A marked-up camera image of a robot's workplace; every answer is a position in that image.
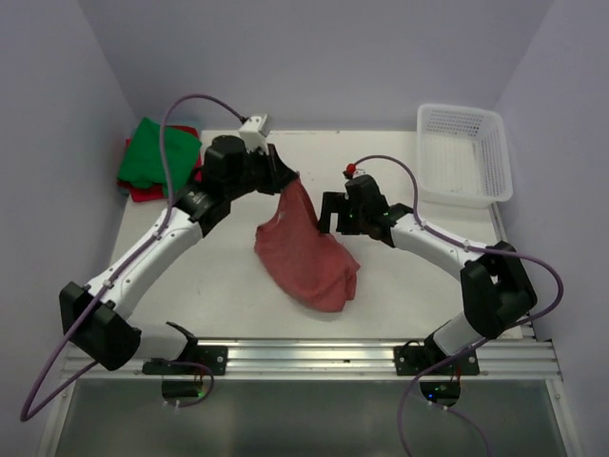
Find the salmon pink t shirt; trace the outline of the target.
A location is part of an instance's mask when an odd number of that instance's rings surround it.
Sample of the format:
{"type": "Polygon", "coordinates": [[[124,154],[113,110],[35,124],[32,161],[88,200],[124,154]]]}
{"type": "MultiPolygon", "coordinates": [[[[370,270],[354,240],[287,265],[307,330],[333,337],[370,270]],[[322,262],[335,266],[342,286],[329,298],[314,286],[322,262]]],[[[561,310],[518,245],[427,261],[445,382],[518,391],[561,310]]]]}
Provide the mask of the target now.
{"type": "Polygon", "coordinates": [[[272,218],[257,227],[254,251],[276,285],[304,306],[338,313],[355,298],[360,264],[333,235],[319,232],[299,179],[282,191],[272,218]]]}

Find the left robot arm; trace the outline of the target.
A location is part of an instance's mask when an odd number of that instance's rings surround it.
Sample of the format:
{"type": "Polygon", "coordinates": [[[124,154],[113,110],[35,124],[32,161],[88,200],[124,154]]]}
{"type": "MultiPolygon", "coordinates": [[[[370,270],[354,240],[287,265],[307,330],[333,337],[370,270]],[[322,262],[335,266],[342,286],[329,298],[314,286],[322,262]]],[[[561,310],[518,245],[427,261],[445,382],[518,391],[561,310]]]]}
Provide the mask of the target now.
{"type": "Polygon", "coordinates": [[[119,261],[85,285],[70,282],[60,291],[69,341],[109,371],[134,358],[164,359],[176,373],[192,371],[194,336],[174,323],[137,328],[129,321],[133,311],[163,273],[229,215],[233,201],[251,192],[279,194],[298,177],[272,144],[248,149],[236,136],[214,138],[201,166],[119,261]]]}

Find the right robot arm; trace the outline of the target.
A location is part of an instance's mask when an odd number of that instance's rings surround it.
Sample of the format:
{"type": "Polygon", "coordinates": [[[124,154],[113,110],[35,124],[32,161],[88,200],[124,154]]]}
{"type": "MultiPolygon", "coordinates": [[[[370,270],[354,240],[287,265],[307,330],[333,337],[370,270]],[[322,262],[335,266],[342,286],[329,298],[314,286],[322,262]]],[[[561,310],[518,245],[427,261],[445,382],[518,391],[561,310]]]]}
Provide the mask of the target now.
{"type": "Polygon", "coordinates": [[[446,373],[457,364],[458,353],[498,338],[538,302],[512,245],[470,242],[429,224],[416,206],[389,204],[369,175],[348,180],[343,192],[324,193],[319,231],[330,232],[332,221],[340,234],[366,235],[410,252],[448,273],[461,286],[462,311],[422,343],[397,348],[398,372],[409,366],[415,373],[446,373]]]}

